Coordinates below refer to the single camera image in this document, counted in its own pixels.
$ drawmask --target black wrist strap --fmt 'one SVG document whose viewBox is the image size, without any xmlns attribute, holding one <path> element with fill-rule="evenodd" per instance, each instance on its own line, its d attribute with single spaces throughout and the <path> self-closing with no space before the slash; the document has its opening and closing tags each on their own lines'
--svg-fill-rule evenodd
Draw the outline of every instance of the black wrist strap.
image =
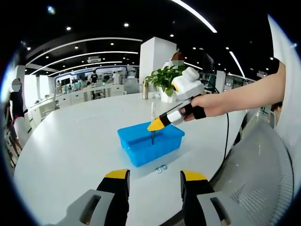
<svg viewBox="0 0 301 226">
<path fill-rule="evenodd" d="M 185 116 L 193 114 L 195 119 L 203 119 L 206 117 L 206 113 L 203 107 L 200 106 L 192 107 L 191 104 L 188 104 L 184 107 L 184 109 L 185 109 Z"/>
</svg>

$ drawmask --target black cable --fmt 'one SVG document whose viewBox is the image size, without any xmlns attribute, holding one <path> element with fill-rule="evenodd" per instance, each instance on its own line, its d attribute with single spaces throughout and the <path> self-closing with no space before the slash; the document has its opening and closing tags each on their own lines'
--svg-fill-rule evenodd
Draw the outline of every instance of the black cable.
<svg viewBox="0 0 301 226">
<path fill-rule="evenodd" d="M 207 80 L 200 80 L 201 82 L 203 83 L 209 83 L 212 85 L 212 88 L 214 88 L 214 90 L 219 94 L 220 92 L 217 90 L 217 88 L 215 87 L 215 85 L 213 83 L 211 83 L 210 81 L 207 81 Z M 225 163 L 225 160 L 226 160 L 226 155 L 227 155 L 227 146 L 228 146 L 228 137 L 229 137 L 229 115 L 228 113 L 226 113 L 227 115 L 227 136 L 226 136 L 226 145 L 225 145 L 225 152 L 224 152 L 224 158 L 222 160 L 222 163 L 220 165 L 220 167 L 218 168 L 218 170 L 216 171 L 216 173 L 213 175 L 213 177 L 211 178 L 210 182 L 219 174 L 219 172 L 222 170 L 222 166 L 224 165 Z"/>
</svg>

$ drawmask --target ceiling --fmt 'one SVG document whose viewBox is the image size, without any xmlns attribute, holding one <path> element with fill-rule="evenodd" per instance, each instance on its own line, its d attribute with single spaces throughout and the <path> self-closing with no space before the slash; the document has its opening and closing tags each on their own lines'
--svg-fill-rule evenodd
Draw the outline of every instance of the ceiling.
<svg viewBox="0 0 301 226">
<path fill-rule="evenodd" d="M 243 1 L 240 4 L 220 0 L 184 0 L 184 2 L 213 25 L 217 33 L 213 33 L 189 11 L 171 0 L 64 0 L 63 2 L 55 0 L 40 4 L 35 6 L 35 20 L 31 20 L 31 23 L 27 25 L 22 38 L 26 45 L 21 46 L 21 61 L 27 64 L 52 48 L 77 40 L 123 37 L 140 39 L 143 42 L 156 36 L 176 43 L 187 57 L 185 60 L 187 63 L 202 65 L 202 54 L 206 52 L 214 59 L 217 70 L 226 69 L 227 72 L 242 75 L 229 53 L 232 51 L 245 76 L 257 80 L 259 79 L 256 76 L 258 70 L 274 73 L 278 67 L 278 61 L 270 59 L 273 56 L 273 48 L 267 12 L 285 27 L 284 30 L 291 40 L 298 43 L 298 35 L 287 22 L 293 12 L 286 15 L 279 10 L 280 8 L 274 9 L 268 3 L 263 5 L 259 0 L 247 3 Z M 47 6 L 55 9 L 54 15 L 48 13 Z M 138 54 L 96 55 L 105 58 L 103 61 L 122 61 L 119 64 L 139 65 L 142 42 L 133 40 L 85 41 L 58 48 L 31 63 L 45 66 L 74 55 L 101 51 L 131 51 Z M 67 59 L 50 65 L 48 68 L 60 71 L 84 65 L 87 64 L 89 56 Z M 35 69 L 27 68 L 26 74 L 34 71 Z M 41 70 L 39 73 L 46 74 L 47 71 Z"/>
</svg>

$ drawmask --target potted plant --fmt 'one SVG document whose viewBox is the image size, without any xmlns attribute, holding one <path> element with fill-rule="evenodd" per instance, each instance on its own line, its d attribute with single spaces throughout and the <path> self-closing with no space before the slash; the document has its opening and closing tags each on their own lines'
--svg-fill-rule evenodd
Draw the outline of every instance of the potted plant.
<svg viewBox="0 0 301 226">
<path fill-rule="evenodd" d="M 184 65 L 178 66 L 177 68 L 175 68 L 175 66 L 166 66 L 164 69 L 153 71 L 150 76 L 145 78 L 145 81 L 152 83 L 156 91 L 159 87 L 161 100 L 163 102 L 175 102 L 176 95 L 171 82 L 175 77 L 182 75 L 185 69 L 186 66 Z"/>
<path fill-rule="evenodd" d="M 105 75 L 103 77 L 103 85 L 106 85 L 109 79 L 110 79 L 110 77 L 108 75 Z"/>
</svg>

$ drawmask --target green plant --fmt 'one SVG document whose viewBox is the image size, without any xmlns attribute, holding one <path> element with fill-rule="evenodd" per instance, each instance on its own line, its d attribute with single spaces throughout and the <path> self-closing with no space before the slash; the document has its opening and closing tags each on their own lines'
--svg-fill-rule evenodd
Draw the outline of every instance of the green plant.
<svg viewBox="0 0 301 226">
<path fill-rule="evenodd" d="M 108 75 L 105 75 L 105 76 L 103 77 L 103 82 L 107 82 L 109 79 L 110 79 L 110 77 L 109 77 Z"/>
<path fill-rule="evenodd" d="M 157 87 L 161 87 L 163 92 L 165 92 L 169 97 L 174 93 L 174 88 L 171 84 L 175 77 L 182 75 L 182 72 L 186 69 L 186 66 L 181 65 L 174 69 L 174 66 L 166 66 L 163 70 L 158 69 L 151 73 L 150 76 L 145 78 L 146 82 L 153 84 L 155 90 Z"/>
</svg>

